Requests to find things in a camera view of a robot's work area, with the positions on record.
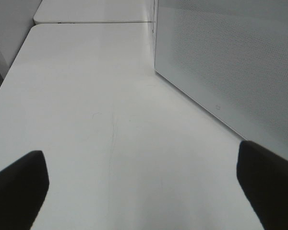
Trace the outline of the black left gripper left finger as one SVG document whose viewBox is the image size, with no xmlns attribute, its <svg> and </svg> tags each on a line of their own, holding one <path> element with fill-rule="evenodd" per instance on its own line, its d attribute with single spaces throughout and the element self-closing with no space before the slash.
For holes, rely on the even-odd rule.
<svg viewBox="0 0 288 230">
<path fill-rule="evenodd" d="M 47 195 L 48 170 L 35 150 L 0 171 L 0 230 L 31 229 Z"/>
</svg>

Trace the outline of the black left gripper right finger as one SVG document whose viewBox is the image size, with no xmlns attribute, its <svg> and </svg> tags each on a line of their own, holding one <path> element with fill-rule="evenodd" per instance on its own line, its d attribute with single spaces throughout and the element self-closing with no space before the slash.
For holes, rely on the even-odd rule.
<svg viewBox="0 0 288 230">
<path fill-rule="evenodd" d="M 288 230 L 288 161 L 252 141 L 242 141 L 238 182 L 265 230 Z"/>
</svg>

